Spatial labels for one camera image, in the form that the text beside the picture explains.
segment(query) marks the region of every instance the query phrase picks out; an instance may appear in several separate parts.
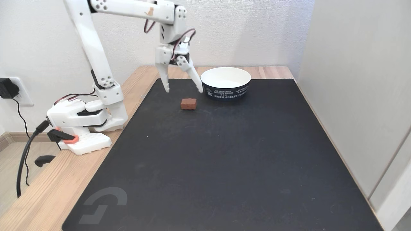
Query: black mat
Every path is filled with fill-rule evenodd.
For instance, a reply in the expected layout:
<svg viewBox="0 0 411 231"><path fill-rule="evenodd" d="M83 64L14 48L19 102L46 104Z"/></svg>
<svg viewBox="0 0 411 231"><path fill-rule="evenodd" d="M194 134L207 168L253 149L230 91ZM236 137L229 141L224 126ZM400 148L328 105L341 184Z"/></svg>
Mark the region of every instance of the black mat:
<svg viewBox="0 0 411 231"><path fill-rule="evenodd" d="M170 87L155 82L65 231L382 230L293 80L233 103Z"/></svg>

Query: black cable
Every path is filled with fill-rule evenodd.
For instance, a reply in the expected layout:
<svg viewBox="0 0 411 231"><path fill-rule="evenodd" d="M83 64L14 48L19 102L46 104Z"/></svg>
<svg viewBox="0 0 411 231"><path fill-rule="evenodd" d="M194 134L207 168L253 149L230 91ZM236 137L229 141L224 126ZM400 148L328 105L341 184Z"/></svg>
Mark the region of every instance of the black cable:
<svg viewBox="0 0 411 231"><path fill-rule="evenodd" d="M24 164L26 165L26 169L27 169L27 172L26 172L26 180L25 180L25 183L26 183L27 186L30 186L30 185L28 184L28 182L27 182L27 181L28 181L27 157L28 157L28 152L30 152L30 146L31 146L31 144L28 146L27 153L26 153L25 158L24 158Z"/></svg>
<svg viewBox="0 0 411 231"><path fill-rule="evenodd" d="M23 118L23 116L22 116L21 113L20 113L20 104L18 103L17 100L15 100L15 99L13 99L13 98L12 98L12 100L14 100L14 101L17 103L17 112L18 112L18 115L19 115L20 118L23 120L23 122L24 122L24 129L25 129L25 131L26 131L26 135L27 135L27 137L30 139L30 136L28 135L28 131L27 131L27 123L26 123L25 119ZM28 147L27 153L25 154L25 158L24 158L24 164L25 164L26 169L27 169L25 183L26 183L27 186L30 186L30 185L28 184L28 173L29 173L29 169L28 169L28 165L27 165L28 152L30 152L30 146Z"/></svg>
<svg viewBox="0 0 411 231"><path fill-rule="evenodd" d="M17 182L16 182L17 198L19 198L21 196L20 181L21 181L21 172L23 170L24 159L26 157L26 154L27 154L27 151L30 147L31 142L36 137L36 135L37 135L37 133L34 132L33 135L30 137L30 139L28 139L28 141L27 141L27 143L24 147L23 154L21 155L20 164L18 165Z"/></svg>
<svg viewBox="0 0 411 231"><path fill-rule="evenodd" d="M33 132L33 135L28 139L28 141L27 141L27 143L24 147L24 150L23 150L23 153L22 153L21 159L20 159L20 164L18 165L18 172L17 172L17 181L16 181L17 198L19 198L21 196L21 186L20 186L21 172L23 170L23 163L24 163L25 158L27 157L27 153L28 153L28 150L30 149L31 142L33 142L34 138L38 134L44 132L44 130L48 126L49 126L48 121L45 120L38 127L36 127L36 130Z"/></svg>
<svg viewBox="0 0 411 231"><path fill-rule="evenodd" d="M26 135L27 135L27 137L30 139L30 136L28 135L28 132L27 132L27 123L26 123L25 119L23 118L23 116L21 116L21 114L20 114L20 104L18 103L17 100L15 100L15 99L13 99L13 98L12 98L12 100L14 100L14 101L17 103L17 112L18 112L18 115L19 115L20 118L23 120L23 122L24 122L24 128L25 128L25 130L26 130Z"/></svg>

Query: brown cube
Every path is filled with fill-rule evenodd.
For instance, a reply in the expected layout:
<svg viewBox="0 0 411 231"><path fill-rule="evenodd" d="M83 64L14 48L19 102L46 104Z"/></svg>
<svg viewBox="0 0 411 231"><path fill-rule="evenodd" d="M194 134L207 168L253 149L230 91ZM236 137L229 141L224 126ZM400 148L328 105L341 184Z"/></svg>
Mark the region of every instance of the brown cube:
<svg viewBox="0 0 411 231"><path fill-rule="evenodd" d="M182 99L181 109L182 110L195 110L197 107L197 99Z"/></svg>

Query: wooden desk edge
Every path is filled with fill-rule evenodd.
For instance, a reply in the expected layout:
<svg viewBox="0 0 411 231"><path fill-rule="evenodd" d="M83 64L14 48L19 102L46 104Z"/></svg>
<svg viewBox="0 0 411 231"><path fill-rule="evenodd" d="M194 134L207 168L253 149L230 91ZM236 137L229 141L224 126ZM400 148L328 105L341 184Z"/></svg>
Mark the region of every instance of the wooden desk edge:
<svg viewBox="0 0 411 231"><path fill-rule="evenodd" d="M197 67L201 75L213 67ZM253 79L294 79L287 67L238 67ZM131 118L158 78L153 66L137 68L122 85L124 104ZM170 67L169 78L187 79L178 67ZM122 130L105 133L113 144ZM61 230L81 193L107 156L105 148L83 156L61 151L36 177L22 196L0 217L0 230Z"/></svg>

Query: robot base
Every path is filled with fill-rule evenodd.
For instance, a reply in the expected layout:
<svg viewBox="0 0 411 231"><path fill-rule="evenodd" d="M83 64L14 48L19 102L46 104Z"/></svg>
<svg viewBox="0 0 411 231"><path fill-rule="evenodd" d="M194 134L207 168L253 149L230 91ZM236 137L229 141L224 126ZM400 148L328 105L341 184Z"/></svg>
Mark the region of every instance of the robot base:
<svg viewBox="0 0 411 231"><path fill-rule="evenodd" d="M79 136L79 140L74 144L65 144L64 141L58 143L61 149L68 149L74 154L81 156L102 148L111 146L110 137L101 133L86 133Z"/></svg>

